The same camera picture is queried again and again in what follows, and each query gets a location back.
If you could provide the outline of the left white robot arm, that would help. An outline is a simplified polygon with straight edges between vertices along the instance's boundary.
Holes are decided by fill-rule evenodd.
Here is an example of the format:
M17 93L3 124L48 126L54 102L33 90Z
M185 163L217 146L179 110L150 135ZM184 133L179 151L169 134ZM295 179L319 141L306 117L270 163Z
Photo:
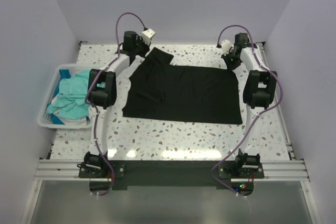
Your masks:
M85 98L89 107L91 142L84 157L84 166L97 178L108 174L107 129L112 106L117 99L117 76L128 68L137 56L145 57L155 31L145 28L139 35L134 31L124 33L123 42L118 44L115 57L105 67L89 72L88 94Z

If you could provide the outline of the black t shirt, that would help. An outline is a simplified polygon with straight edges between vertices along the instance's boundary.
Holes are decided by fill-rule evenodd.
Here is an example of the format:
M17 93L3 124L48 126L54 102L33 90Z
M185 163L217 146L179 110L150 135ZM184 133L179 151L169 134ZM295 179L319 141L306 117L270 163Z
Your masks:
M242 124L238 80L226 69L174 66L153 48L129 77L123 116L153 120Z

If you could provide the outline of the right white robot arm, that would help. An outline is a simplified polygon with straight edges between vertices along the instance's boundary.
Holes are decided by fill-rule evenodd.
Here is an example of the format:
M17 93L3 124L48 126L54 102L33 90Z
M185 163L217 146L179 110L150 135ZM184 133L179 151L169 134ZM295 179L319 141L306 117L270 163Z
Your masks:
M228 70L244 65L248 77L243 90L243 103L246 105L246 131L244 141L235 157L234 173L246 178L260 165L260 139L264 120L262 112L273 103L276 88L276 72L270 73L264 64L259 47L249 41L246 33L235 36L232 44L229 40L219 43L222 58Z

